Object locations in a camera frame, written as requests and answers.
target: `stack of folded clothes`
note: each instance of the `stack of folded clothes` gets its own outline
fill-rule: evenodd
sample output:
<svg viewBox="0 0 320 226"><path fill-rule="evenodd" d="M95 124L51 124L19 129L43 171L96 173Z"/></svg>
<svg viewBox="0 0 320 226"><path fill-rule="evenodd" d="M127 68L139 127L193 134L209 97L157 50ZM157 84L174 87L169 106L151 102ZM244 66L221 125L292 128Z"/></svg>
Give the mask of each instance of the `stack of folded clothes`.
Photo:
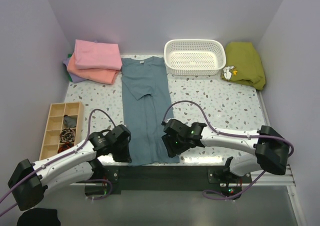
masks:
<svg viewBox="0 0 320 226"><path fill-rule="evenodd" d="M86 79L113 84L122 61L118 44L75 41L74 53L64 60L73 82Z"/></svg>

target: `terrazzo tabletop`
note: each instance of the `terrazzo tabletop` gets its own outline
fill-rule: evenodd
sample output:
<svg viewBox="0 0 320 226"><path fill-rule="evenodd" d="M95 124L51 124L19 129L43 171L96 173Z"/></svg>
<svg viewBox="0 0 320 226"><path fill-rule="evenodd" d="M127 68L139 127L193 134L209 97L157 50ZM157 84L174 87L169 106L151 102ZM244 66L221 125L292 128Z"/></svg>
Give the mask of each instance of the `terrazzo tabletop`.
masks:
<svg viewBox="0 0 320 226"><path fill-rule="evenodd" d="M123 58L143 60L151 56L163 55L123 55ZM124 123L122 104L121 73L113 85L104 85L93 81L69 83L65 102L81 101L84 105L81 137L87 135L88 117L95 108L108 112L116 124ZM226 82L220 74L214 76L174 76L167 75L172 102L191 100L199 103L211 125L234 130L255 130L265 125L257 92L253 87ZM205 122L200 110L189 103L177 104L173 107L174 117L186 124ZM108 118L96 112L92 117L91 132L111 128ZM224 165L231 156L241 156L244 152L237 150L206 147L192 148L180 155L180 163L153 165ZM127 165L114 162L112 155L101 156L104 165Z"/></svg>

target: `white plastic basket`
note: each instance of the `white plastic basket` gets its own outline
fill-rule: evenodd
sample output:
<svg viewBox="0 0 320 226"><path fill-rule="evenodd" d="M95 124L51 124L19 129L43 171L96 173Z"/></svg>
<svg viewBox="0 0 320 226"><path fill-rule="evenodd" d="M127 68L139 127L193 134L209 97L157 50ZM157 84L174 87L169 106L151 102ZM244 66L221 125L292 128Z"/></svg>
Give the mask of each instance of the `white plastic basket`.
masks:
<svg viewBox="0 0 320 226"><path fill-rule="evenodd" d="M226 54L214 40L171 40L164 47L164 62L173 75L215 75L226 65Z"/></svg>

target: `wooden organizer tray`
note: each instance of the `wooden organizer tray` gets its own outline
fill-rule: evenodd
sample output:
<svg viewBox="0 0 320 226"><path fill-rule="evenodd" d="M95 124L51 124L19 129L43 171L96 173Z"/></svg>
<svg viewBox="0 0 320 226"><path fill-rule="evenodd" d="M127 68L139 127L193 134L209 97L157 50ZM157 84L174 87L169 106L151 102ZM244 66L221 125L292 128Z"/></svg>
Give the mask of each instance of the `wooden organizer tray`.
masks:
<svg viewBox="0 0 320 226"><path fill-rule="evenodd" d="M39 160L52 157L58 153L63 145L60 143L60 133L66 128L64 115L76 118L76 127L72 128L76 134L74 144L81 142L81 130L84 116L84 105L81 102L53 103L50 106L49 116L46 122Z"/></svg>

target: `purple folded cloth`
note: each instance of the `purple folded cloth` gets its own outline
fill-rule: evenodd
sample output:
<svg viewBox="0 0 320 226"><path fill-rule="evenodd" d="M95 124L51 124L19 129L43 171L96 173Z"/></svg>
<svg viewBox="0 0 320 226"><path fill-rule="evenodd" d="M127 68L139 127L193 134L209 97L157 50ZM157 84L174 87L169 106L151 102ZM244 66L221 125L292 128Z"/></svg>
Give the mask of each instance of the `purple folded cloth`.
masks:
<svg viewBox="0 0 320 226"><path fill-rule="evenodd" d="M65 64L66 67L68 67L69 60L70 60L70 57L63 60L63 64ZM70 72L69 72L69 75L72 79L72 82L74 82L74 83L82 82L82 81L86 80L86 78L78 77L77 75L70 73Z"/></svg>

